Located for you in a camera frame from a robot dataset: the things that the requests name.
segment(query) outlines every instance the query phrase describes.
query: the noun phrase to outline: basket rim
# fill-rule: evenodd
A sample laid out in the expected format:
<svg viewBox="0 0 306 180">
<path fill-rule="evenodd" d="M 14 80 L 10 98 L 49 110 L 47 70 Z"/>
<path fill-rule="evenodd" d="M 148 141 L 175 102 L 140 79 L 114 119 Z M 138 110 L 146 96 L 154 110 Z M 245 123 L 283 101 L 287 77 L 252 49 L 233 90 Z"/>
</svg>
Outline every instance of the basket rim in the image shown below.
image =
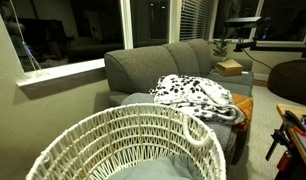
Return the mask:
<svg viewBox="0 0 306 180">
<path fill-rule="evenodd" d="M 101 114 L 107 114 L 107 113 L 110 113 L 112 111 L 117 111 L 117 110 L 122 110 L 124 108 L 130 108 L 130 107 L 150 107 L 150 106 L 154 106 L 154 107 L 160 107 L 160 108 L 169 108 L 173 111 L 176 111 L 176 112 L 180 112 L 188 117 L 190 117 L 191 119 L 197 121 L 197 122 L 202 122 L 202 123 L 199 123 L 199 125 L 203 126 L 203 128 L 207 131 L 207 133 L 209 134 L 209 136 L 211 137 L 214 145 L 215 145 L 215 148 L 216 150 L 218 151 L 219 153 L 219 159 L 220 159 L 220 162 L 219 162 L 219 168 L 220 168 L 220 174 L 221 174 L 221 177 L 226 177 L 226 164 L 225 164 L 225 158 L 224 158 L 224 153 L 223 153 L 223 150 L 222 150 L 222 147 L 216 137 L 216 134 L 215 132 L 213 131 L 213 129 L 211 129 L 210 127 L 208 127 L 205 123 L 203 123 L 203 121 L 201 121 L 199 118 L 193 116 L 193 115 L 190 115 L 190 114 L 187 114 L 183 111 L 181 111 L 180 109 L 178 108 L 174 108 L 172 106 L 167 106 L 167 105 L 163 105 L 163 104 L 155 104 L 155 103 L 136 103 L 136 104 L 128 104 L 128 105 L 122 105 L 122 106 L 118 106 L 118 107 L 111 107 L 111 108 L 108 108 L 108 109 L 105 109 L 103 111 L 100 111 L 100 112 L 97 112 L 97 113 L 94 113 L 88 117 L 85 117 L 84 119 L 80 120 L 79 122 L 77 122 L 76 124 L 72 125 L 70 128 L 64 130 L 58 137 L 56 137 L 43 151 L 41 151 L 41 154 L 40 156 L 38 156 L 31 168 L 31 170 L 29 171 L 29 173 L 27 174 L 26 176 L 26 179 L 32 179 L 34 177 L 34 172 L 35 170 L 39 167 L 39 165 L 41 163 L 45 163 L 49 160 L 49 152 L 50 150 L 57 144 L 60 142 L 60 140 L 65 137 L 65 135 L 67 135 L 70 131 L 74 130 L 75 128 L 79 127 L 80 125 L 86 123 L 87 121 L 89 121 L 90 119 L 93 119 L 94 117 L 97 117 Z"/>
</svg>

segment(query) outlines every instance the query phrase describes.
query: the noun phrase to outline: floor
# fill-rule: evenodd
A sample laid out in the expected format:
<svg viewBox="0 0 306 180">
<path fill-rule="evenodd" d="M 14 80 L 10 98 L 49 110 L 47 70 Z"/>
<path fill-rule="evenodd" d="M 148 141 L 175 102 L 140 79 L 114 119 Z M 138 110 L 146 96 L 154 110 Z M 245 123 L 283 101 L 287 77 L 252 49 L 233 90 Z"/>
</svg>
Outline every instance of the floor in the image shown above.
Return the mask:
<svg viewBox="0 0 306 180">
<path fill-rule="evenodd" d="M 267 81 L 261 81 L 261 80 L 253 80 L 253 85 L 254 86 L 262 86 L 262 87 L 267 87 Z"/>
<path fill-rule="evenodd" d="M 273 142 L 271 134 L 274 133 L 274 129 L 281 126 L 282 122 L 276 105 L 289 104 L 306 107 L 277 96 L 266 87 L 257 85 L 252 88 L 252 97 L 255 103 L 250 133 L 240 161 L 229 169 L 228 180 L 273 180 L 278 172 L 276 165 L 286 150 L 285 146 L 277 145 L 270 160 L 265 159 Z"/>
</svg>

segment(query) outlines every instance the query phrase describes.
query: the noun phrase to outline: white woven basket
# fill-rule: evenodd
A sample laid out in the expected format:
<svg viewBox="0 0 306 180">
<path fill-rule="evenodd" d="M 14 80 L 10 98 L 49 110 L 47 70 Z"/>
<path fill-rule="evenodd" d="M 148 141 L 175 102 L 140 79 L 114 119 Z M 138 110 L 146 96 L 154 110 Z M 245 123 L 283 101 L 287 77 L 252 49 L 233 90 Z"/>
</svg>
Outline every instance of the white woven basket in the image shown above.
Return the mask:
<svg viewBox="0 0 306 180">
<path fill-rule="evenodd" d="M 94 114 L 57 137 L 26 179 L 107 179 L 146 160 L 189 155 L 204 179 L 226 179 L 215 133 L 169 106 L 134 104 Z"/>
</svg>

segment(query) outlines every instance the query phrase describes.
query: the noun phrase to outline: window blinds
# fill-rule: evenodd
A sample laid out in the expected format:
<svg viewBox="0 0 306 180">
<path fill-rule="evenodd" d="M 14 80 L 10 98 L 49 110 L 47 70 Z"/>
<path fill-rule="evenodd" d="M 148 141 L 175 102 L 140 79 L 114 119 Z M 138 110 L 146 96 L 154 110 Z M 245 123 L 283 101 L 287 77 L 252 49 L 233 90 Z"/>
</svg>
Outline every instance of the window blinds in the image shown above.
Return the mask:
<svg viewBox="0 0 306 180">
<path fill-rule="evenodd" d="M 213 0 L 182 0 L 180 41 L 208 39 Z"/>
</svg>

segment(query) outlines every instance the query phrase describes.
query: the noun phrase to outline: dalmatian print blanket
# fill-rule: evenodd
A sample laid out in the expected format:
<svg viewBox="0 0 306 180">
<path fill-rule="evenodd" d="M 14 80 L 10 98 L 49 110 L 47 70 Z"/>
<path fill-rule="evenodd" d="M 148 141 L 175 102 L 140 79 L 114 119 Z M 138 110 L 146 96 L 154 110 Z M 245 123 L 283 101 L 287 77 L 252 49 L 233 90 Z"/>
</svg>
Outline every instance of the dalmatian print blanket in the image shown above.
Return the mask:
<svg viewBox="0 0 306 180">
<path fill-rule="evenodd" d="M 244 121 L 244 115 L 235 106 L 230 91 L 206 78 L 173 74 L 162 76 L 150 94 L 154 95 L 154 103 L 179 108 L 204 122 L 235 125 Z"/>
</svg>

